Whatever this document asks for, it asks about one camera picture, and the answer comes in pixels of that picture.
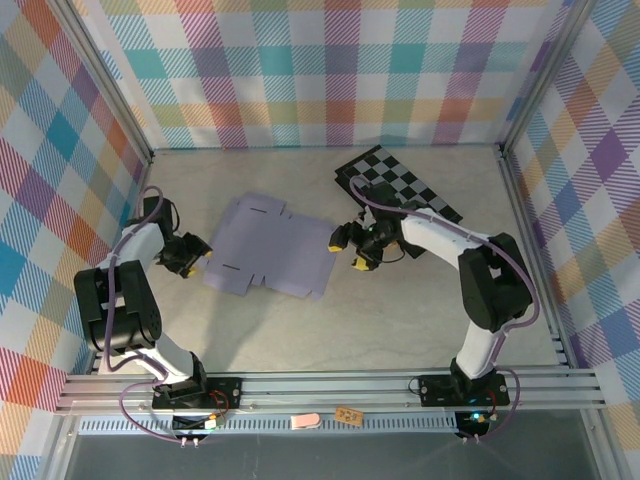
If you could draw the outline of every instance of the purple cardboard sheet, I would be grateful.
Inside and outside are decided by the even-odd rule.
[[[277,198],[248,193],[235,199],[210,245],[204,283],[245,295],[249,285],[315,300],[329,282],[335,254],[328,251],[334,226],[285,210]]]

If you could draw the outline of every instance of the small wooden block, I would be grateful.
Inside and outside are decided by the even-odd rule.
[[[335,419],[337,422],[353,425],[354,427],[361,427],[364,413],[347,407],[337,407]]]

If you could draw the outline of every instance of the pink object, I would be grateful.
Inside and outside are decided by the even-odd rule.
[[[318,428],[322,423],[320,415],[317,413],[307,413],[306,415],[297,415],[291,417],[291,430],[300,430],[302,428]]]

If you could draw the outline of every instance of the metal rail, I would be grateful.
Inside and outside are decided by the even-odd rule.
[[[348,406],[365,413],[442,412],[473,410],[473,407],[423,408],[418,397],[408,390],[418,375],[447,375],[445,369],[322,373],[225,373],[219,377],[239,376],[243,380],[242,414],[333,413]],[[522,384],[519,408],[592,409],[604,408],[604,398],[591,370],[563,367],[517,368]],[[148,375],[71,375],[58,402],[58,414],[118,415],[122,390],[134,383],[151,380]],[[507,376],[511,398],[515,382]],[[151,411],[150,387],[134,389],[125,399],[125,407],[136,413]],[[156,410],[155,413],[171,413]],[[210,412],[192,410],[189,414]]]

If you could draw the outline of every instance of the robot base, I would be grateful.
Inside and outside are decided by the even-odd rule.
[[[420,404],[423,407],[493,407],[509,405],[509,392],[504,375],[487,375],[482,385],[474,386],[473,391],[460,395],[452,383],[451,375],[421,375],[418,380]]]
[[[208,377],[206,379],[205,391],[208,393],[196,394],[192,397],[173,398],[166,394],[161,394],[153,398],[151,408],[153,410],[207,410],[215,412],[216,410],[225,409],[227,407],[224,396],[229,400],[229,410],[240,408],[240,399],[242,397],[242,379],[235,377],[216,378]],[[211,392],[222,392],[224,396],[211,395]]]

